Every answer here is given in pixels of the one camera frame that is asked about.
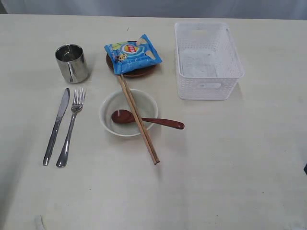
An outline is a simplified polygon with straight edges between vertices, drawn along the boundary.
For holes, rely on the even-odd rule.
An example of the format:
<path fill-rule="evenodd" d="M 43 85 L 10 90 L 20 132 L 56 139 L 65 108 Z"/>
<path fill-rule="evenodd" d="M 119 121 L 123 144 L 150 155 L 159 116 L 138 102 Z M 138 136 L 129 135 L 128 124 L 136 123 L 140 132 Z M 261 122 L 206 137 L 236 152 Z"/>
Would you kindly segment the grey ceramic bowl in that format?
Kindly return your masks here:
<path fill-rule="evenodd" d="M 138 111 L 142 117 L 158 117 L 158 105 L 152 96 L 137 89 L 131 89 L 131 92 L 138 107 Z M 112 113 L 119 109 L 130 110 L 122 90 L 111 93 L 107 98 L 105 98 L 101 105 L 99 110 L 99 118 L 105 130 L 113 135 L 123 138 L 139 136 L 140 131 L 136 123 L 117 124 L 112 121 Z"/>

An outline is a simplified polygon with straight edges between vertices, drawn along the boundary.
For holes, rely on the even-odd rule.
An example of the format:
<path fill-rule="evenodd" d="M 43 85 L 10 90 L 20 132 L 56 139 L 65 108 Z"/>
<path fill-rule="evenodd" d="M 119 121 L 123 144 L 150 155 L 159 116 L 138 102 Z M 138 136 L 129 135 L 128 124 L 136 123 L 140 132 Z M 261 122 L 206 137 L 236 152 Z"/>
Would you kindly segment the brown wooden spoon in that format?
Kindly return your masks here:
<path fill-rule="evenodd" d="M 132 114 L 132 112 L 128 110 L 116 110 L 111 115 L 111 119 L 113 122 L 118 124 L 127 124 L 135 122 L 135 118 Z M 179 121 L 175 120 L 169 120 L 169 119 L 161 119 L 161 118 L 142 118 L 142 121 L 159 124 L 166 127 L 171 127 L 179 130 L 183 130 L 185 128 L 185 125 Z"/>

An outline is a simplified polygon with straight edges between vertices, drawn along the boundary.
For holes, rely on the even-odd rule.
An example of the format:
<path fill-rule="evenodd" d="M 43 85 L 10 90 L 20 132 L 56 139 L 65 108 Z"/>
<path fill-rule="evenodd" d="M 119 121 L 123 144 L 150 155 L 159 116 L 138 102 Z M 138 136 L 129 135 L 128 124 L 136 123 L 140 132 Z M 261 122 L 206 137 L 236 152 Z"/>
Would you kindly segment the brown wooden plate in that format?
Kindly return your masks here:
<path fill-rule="evenodd" d="M 119 54 L 116 56 L 116 63 L 117 64 L 123 64 L 123 61 L 128 61 L 128 54 Z M 108 65 L 108 67 L 110 68 L 111 72 L 113 74 L 116 74 L 114 72 L 114 66 L 113 66 L 113 62 L 112 62 L 112 58 L 109 56 L 109 54 L 106 54 L 106 63 Z M 155 69 L 156 66 L 158 66 L 158 64 L 154 64 L 154 65 L 149 65 L 146 67 L 142 67 L 140 69 L 134 69 L 132 71 L 123 73 L 123 76 L 126 78 L 140 78 L 140 77 L 144 77 L 148 74 L 151 74 Z"/>

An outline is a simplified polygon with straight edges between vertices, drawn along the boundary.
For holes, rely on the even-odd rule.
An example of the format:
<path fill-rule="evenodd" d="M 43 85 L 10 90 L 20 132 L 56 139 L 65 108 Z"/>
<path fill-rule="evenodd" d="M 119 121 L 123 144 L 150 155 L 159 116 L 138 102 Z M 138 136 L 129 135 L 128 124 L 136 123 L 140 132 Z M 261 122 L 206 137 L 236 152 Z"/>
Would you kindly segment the blue chips bag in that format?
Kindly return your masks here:
<path fill-rule="evenodd" d="M 162 63 L 158 52 L 146 34 L 137 41 L 117 42 L 104 46 L 116 75 Z"/>

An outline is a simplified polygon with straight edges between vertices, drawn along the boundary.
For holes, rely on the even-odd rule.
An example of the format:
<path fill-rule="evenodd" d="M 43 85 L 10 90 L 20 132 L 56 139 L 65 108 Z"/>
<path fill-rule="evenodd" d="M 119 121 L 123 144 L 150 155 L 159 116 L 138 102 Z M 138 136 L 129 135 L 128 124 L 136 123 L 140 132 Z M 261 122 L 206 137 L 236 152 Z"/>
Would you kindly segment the white plastic woven basket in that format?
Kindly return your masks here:
<path fill-rule="evenodd" d="M 245 74 L 230 29 L 218 22 L 175 24 L 178 96 L 226 100 Z"/>

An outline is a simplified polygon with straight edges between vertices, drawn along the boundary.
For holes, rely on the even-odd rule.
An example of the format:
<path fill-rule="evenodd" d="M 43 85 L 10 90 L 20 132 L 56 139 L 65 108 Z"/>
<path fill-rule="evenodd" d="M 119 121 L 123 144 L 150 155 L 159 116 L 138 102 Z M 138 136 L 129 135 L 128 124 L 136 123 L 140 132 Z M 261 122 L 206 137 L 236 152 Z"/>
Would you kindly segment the silver fork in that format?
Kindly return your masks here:
<path fill-rule="evenodd" d="M 72 101 L 72 106 L 71 106 L 72 115 L 71 115 L 69 129 L 68 129 L 61 153 L 56 163 L 56 166 L 58 168 L 63 168 L 67 165 L 70 141 L 71 141 L 75 119 L 76 119 L 77 114 L 83 109 L 84 99 L 85 99 L 84 88 L 76 88 L 74 91 L 74 96 L 73 96 L 73 101 Z"/>

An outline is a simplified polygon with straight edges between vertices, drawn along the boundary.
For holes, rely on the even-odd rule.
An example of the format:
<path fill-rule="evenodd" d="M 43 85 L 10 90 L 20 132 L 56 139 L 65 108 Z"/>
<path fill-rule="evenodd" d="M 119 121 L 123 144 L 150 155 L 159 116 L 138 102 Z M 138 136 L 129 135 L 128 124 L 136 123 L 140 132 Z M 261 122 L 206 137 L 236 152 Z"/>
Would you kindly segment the stainless steel cup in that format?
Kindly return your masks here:
<path fill-rule="evenodd" d="M 89 77 L 83 49 L 79 45 L 66 44 L 59 47 L 55 52 L 55 58 L 66 82 L 80 83 Z"/>

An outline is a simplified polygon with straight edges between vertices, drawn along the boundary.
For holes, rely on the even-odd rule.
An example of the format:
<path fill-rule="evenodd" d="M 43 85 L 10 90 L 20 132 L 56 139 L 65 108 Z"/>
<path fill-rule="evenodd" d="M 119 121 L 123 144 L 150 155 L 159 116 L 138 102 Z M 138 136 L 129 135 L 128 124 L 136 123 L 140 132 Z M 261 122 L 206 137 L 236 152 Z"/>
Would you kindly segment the silver table knife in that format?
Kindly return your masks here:
<path fill-rule="evenodd" d="M 60 103 L 59 110 L 58 110 L 58 113 L 57 113 L 57 116 L 56 116 L 56 120 L 55 120 L 53 129 L 52 129 L 52 132 L 51 132 L 51 136 L 50 136 L 50 139 L 49 139 L 49 142 L 48 142 L 48 145 L 47 145 L 46 153 L 45 153 L 44 158 L 43 158 L 43 162 L 42 162 L 43 166 L 47 166 L 49 164 L 49 161 L 50 161 L 50 158 L 51 158 L 51 155 L 52 155 L 52 151 L 53 151 L 53 148 L 54 148 L 54 145 L 55 145 L 55 142 L 56 142 L 57 134 L 58 134 L 58 131 L 59 131 L 59 126 L 60 126 L 62 118 L 63 118 L 63 116 L 66 112 L 69 100 L 70 100 L 70 89 L 66 88 L 64 90 L 63 97 L 61 99 L 61 103 Z"/>

